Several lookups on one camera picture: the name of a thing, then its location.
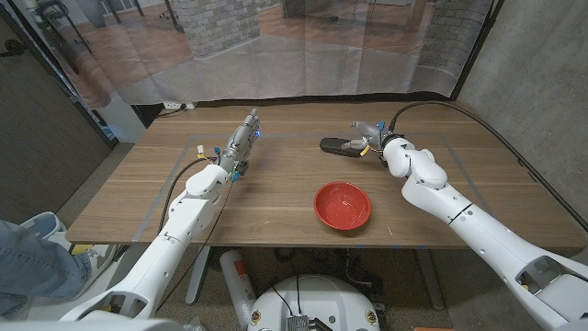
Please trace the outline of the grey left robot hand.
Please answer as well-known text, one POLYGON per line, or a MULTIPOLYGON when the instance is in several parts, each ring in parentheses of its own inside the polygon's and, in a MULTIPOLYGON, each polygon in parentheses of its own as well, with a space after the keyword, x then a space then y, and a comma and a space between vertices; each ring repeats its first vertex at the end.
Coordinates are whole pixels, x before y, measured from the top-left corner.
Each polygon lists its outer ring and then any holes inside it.
POLYGON ((251 154, 254 142, 260 136, 257 108, 253 108, 237 128, 220 156, 219 166, 227 173, 242 166, 251 154))

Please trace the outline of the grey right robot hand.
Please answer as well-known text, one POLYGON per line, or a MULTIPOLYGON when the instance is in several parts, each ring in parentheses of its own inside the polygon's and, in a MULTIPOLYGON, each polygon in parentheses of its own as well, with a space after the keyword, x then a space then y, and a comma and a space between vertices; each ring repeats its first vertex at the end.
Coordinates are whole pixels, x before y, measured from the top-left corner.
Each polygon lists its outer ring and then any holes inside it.
POLYGON ((365 154, 367 151, 382 151, 385 139, 391 135, 391 131, 384 121, 370 124, 363 121, 353 121, 352 128, 358 129, 361 138, 341 144, 344 151, 365 154))

